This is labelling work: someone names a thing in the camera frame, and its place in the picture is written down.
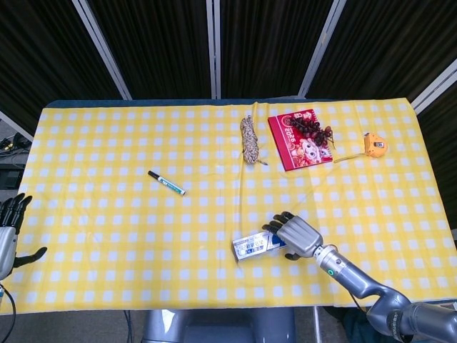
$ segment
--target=grapes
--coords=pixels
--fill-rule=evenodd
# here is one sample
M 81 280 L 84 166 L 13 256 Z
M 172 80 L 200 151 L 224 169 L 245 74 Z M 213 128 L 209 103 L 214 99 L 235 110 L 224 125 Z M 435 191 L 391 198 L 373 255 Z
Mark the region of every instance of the grapes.
M 312 121 L 310 119 L 293 118 L 291 119 L 291 125 L 296 127 L 304 137 L 311 138 L 314 140 L 317 146 L 327 145 L 328 141 L 333 144 L 333 131 L 331 127 L 326 126 L 323 130 L 321 129 L 321 123 L 318 121 Z

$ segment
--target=yellow checkered tablecloth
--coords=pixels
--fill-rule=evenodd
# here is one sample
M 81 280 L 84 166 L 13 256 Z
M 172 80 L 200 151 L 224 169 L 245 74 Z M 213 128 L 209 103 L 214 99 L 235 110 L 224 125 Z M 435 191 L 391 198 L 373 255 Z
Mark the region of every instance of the yellow checkered tablecloth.
M 267 117 L 309 108 L 332 126 L 336 158 L 363 151 L 367 131 L 387 155 L 285 172 Z M 243 162 L 247 114 L 268 166 Z M 5 280 L 19 312 L 352 305 L 313 259 L 283 250 L 236 263 L 232 239 L 283 210 L 411 300 L 457 294 L 456 249 L 405 99 L 45 109 L 21 192 L 34 200 L 17 251 L 49 250 Z

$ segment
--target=robot finger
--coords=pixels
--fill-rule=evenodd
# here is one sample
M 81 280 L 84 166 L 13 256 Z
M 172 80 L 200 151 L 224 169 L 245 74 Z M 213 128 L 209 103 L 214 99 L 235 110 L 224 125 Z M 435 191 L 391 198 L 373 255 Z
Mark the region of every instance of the robot finger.
M 281 216 L 280 214 L 275 214 L 273 219 L 276 219 L 278 222 L 281 222 L 282 224 L 285 224 L 288 219 L 285 218 L 285 216 Z
M 46 253 L 47 249 L 48 249 L 47 247 L 41 247 L 33 255 L 23 256 L 23 257 L 15 257 L 14 258 L 14 263 L 13 263 L 13 268 L 19 268 L 21 266 L 24 266 L 25 264 L 29 264 L 29 263 L 33 263 L 35 261 L 38 261 Z
M 16 200 L 16 203 L 18 204 L 25 196 L 25 193 L 20 193 L 14 198 L 14 200 Z
M 278 232 L 278 230 L 279 230 L 278 227 L 273 227 L 273 226 L 268 225 L 268 224 L 263 225 L 262 229 L 270 231 L 272 234 L 276 234 L 276 232 Z
M 5 217 L 6 211 L 8 211 L 9 203 L 13 201 L 13 198 L 7 199 L 0 208 L 0 225 L 3 224 L 3 218 Z
M 301 257 L 298 254 L 285 254 L 284 256 L 285 256 L 285 258 L 287 258 L 291 261 L 296 261 L 297 259 L 299 259 Z
M 287 218 L 287 220 L 291 220 L 292 218 L 295 217 L 292 213 L 287 212 L 287 211 L 284 211 L 283 213 L 281 213 L 281 216 Z
M 20 193 L 20 195 L 13 198 L 13 200 L 11 200 L 11 202 L 9 203 L 8 209 L 5 212 L 5 217 L 3 217 L 3 221 L 1 223 L 4 227 L 11 226 L 11 221 L 16 213 L 17 208 L 20 206 L 19 203 L 24 198 L 24 196 L 24 193 Z
M 26 211 L 27 205 L 30 204 L 32 196 L 29 195 L 27 198 L 22 200 L 14 211 L 14 215 L 11 219 L 10 226 L 16 227 L 16 234 L 19 234 L 21 231 L 21 225 L 24 220 L 24 212 Z
M 273 226 L 273 227 L 277 227 L 278 229 L 280 229 L 281 227 L 283 227 L 283 225 L 280 223 L 280 222 L 277 222 L 275 220 L 272 220 L 270 222 L 270 225 Z

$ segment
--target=marker pen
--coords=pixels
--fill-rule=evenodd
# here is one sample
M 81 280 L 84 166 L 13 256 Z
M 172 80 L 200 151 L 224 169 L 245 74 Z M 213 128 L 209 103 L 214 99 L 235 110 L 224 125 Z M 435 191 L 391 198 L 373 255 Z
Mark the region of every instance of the marker pen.
M 182 188 L 176 186 L 173 182 L 170 182 L 169 180 L 164 179 L 163 177 L 161 177 L 160 175 L 157 175 L 156 173 L 153 173 L 152 171 L 148 171 L 148 175 L 151 175 L 158 182 L 164 184 L 169 189 L 173 189 L 176 193 L 179 193 L 180 195 L 184 195 L 186 193 L 185 190 L 183 190 Z

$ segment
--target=rope bundle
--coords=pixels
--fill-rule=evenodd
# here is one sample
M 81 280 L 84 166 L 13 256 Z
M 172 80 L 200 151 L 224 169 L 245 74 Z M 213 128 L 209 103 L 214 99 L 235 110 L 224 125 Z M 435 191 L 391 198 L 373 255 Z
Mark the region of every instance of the rope bundle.
M 247 164 L 255 164 L 256 162 L 260 162 L 267 166 L 267 163 L 258 159 L 257 136 L 254 132 L 254 123 L 252 116 L 247 116 L 241 120 L 240 129 L 243 144 L 244 161 L 246 161 Z

